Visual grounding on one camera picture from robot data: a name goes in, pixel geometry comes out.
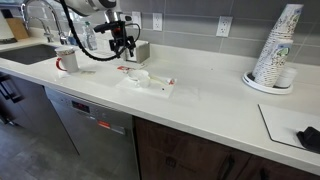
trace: wall tile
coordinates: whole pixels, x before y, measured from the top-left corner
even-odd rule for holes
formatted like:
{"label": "wall tile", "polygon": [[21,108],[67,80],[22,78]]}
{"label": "wall tile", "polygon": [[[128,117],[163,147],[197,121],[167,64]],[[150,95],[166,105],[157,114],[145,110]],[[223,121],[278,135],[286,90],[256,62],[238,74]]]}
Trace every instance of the wall tile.
{"label": "wall tile", "polygon": [[22,14],[20,12],[20,8],[11,8],[10,11],[11,11],[11,14],[13,17],[21,17],[22,16]]}
{"label": "wall tile", "polygon": [[237,18],[276,20],[287,0],[235,0],[232,15]]}
{"label": "wall tile", "polygon": [[218,21],[218,18],[166,15],[164,27],[166,31],[215,35]]}
{"label": "wall tile", "polygon": [[293,62],[294,61],[294,58],[296,57],[300,47],[301,47],[301,45],[295,45],[295,44],[292,45],[292,48],[290,50],[290,53],[289,53],[288,59],[287,59],[288,62]]}
{"label": "wall tile", "polygon": [[89,21],[92,24],[104,24],[106,22],[106,18],[104,16],[104,11],[99,11],[91,16],[80,18],[80,21],[83,22],[83,24],[85,21]]}
{"label": "wall tile", "polygon": [[311,23],[298,23],[293,35],[293,43],[301,44],[309,35],[313,24]]}
{"label": "wall tile", "polygon": [[199,16],[229,15],[233,0],[167,0],[167,14]]}
{"label": "wall tile", "polygon": [[259,57],[265,42],[242,39],[224,39],[221,53],[240,56]]}
{"label": "wall tile", "polygon": [[163,13],[164,2],[165,0],[122,0],[120,5],[124,12]]}
{"label": "wall tile", "polygon": [[182,33],[164,33],[164,44],[189,49],[218,52],[221,38]]}
{"label": "wall tile", "polygon": [[304,4],[301,17],[299,19],[300,22],[315,22],[319,19],[319,0],[289,0],[289,3],[296,4]]}
{"label": "wall tile", "polygon": [[230,37],[266,40],[275,22],[234,18]]}
{"label": "wall tile", "polygon": [[294,62],[320,66],[320,47],[303,46]]}
{"label": "wall tile", "polygon": [[[137,37],[138,30],[127,28],[127,33],[132,35],[133,38]],[[141,30],[140,40],[148,41],[154,44],[163,44],[163,33],[159,31]]]}
{"label": "wall tile", "polygon": [[[48,2],[56,9],[63,31],[68,32],[69,26],[61,5],[54,0]],[[232,15],[234,20],[229,35],[231,38],[223,39],[220,52],[258,57],[270,30],[287,3],[305,4],[293,36],[295,44],[288,61],[320,65],[319,47],[303,45],[305,42],[307,45],[320,46],[320,24],[316,25],[309,35],[313,23],[320,23],[320,0],[122,0],[121,7],[130,15],[132,11],[142,12],[141,40],[214,52],[220,50],[222,42],[222,38],[215,37],[218,17]],[[21,17],[18,9],[12,10],[12,13]],[[164,13],[162,32],[152,31],[152,13]],[[33,2],[29,7],[29,14],[45,19],[51,30],[57,29],[49,9],[42,3]],[[92,27],[102,24],[105,22],[104,13],[98,12],[89,17],[76,18],[74,26],[79,34],[83,33],[84,21],[90,21]],[[32,20],[30,26],[42,29],[42,25],[36,20]],[[136,29],[128,27],[127,31],[128,34],[137,36]]]}
{"label": "wall tile", "polygon": [[317,24],[305,44],[320,46],[320,24]]}
{"label": "wall tile", "polygon": [[28,7],[28,15],[30,16],[34,16],[37,18],[44,18],[47,19],[47,11],[45,7],[35,7],[35,6],[29,6]]}

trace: grey floor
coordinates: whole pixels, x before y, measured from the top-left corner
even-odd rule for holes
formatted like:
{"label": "grey floor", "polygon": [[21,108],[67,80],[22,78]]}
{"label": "grey floor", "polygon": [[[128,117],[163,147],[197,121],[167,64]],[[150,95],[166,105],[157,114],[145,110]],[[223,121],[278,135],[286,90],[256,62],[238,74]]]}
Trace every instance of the grey floor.
{"label": "grey floor", "polygon": [[0,123],[0,180],[106,179],[76,155],[20,127]]}

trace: dishwasher control panel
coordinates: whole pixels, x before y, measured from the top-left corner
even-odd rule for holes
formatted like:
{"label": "dishwasher control panel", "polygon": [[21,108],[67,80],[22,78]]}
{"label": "dishwasher control panel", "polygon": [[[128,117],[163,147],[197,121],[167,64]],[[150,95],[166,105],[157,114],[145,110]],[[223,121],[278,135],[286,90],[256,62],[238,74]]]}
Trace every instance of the dishwasher control panel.
{"label": "dishwasher control panel", "polygon": [[132,115],[130,114],[49,88],[46,88],[46,93],[51,101],[77,111],[79,114],[116,126],[133,128]]}

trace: red handle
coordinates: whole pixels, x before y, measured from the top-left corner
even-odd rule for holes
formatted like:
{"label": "red handle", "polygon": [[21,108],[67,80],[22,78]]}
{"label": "red handle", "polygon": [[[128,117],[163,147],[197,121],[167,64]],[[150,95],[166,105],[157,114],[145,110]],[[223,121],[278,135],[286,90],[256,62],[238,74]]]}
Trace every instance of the red handle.
{"label": "red handle", "polygon": [[62,58],[58,58],[57,59],[57,61],[56,61],[56,66],[57,66],[57,68],[59,69],[59,70],[61,70],[61,71],[67,71],[67,70],[65,70],[65,69],[61,69],[61,67],[60,67],[60,61],[62,60]]}

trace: cutting board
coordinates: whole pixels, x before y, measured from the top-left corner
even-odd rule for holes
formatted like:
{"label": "cutting board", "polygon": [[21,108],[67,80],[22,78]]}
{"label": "cutting board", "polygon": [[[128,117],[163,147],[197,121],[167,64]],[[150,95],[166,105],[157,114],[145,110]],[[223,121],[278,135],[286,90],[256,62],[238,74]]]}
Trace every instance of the cutting board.
{"label": "cutting board", "polygon": [[272,141],[306,150],[296,134],[309,126],[320,130],[319,116],[263,104],[259,108]]}
{"label": "cutting board", "polygon": [[26,28],[23,26],[23,22],[19,18],[8,18],[7,23],[17,40],[29,38]]}

